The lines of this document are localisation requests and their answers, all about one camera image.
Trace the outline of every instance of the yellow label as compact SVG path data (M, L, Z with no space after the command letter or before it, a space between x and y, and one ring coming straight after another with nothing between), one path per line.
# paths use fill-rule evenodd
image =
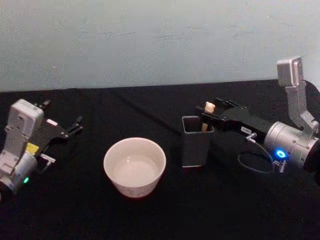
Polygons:
M38 151L38 149L39 149L39 147L37 145L34 145L30 142L28 142L26 145L26 150L32 155L35 155L35 153Z

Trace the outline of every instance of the black tablecloth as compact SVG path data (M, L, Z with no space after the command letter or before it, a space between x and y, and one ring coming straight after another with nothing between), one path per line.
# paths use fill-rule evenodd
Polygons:
M320 94L311 83L306 95L320 120ZM319 238L320 189L313 175L290 166L283 174L244 169L239 152L259 149L239 134L216 132L207 165L181 167L181 117L215 97L294 126L276 80L0 93L1 146L10 105L20 98L50 99L47 118L68 127L81 115L84 126L67 145L48 149L55 166L31 176L0 206L0 239ZM143 199L122 196L103 173L107 149L129 137L155 141L167 158L158 186Z

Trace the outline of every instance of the pen holder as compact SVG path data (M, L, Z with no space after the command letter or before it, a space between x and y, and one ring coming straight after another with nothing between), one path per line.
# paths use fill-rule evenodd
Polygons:
M182 167L206 165L214 128L208 126L207 131L202 132L202 123L198 116L183 116L182 126Z

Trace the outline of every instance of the green led light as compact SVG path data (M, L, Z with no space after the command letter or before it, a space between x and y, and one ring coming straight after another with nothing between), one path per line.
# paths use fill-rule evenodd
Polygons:
M28 177L26 177L26 178L24 179L23 183L26 184L27 182L29 182L29 178L28 178Z

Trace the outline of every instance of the light blue wall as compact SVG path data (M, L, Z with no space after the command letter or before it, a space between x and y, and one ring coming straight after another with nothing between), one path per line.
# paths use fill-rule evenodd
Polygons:
M319 0L0 0L0 91L274 79L320 86Z

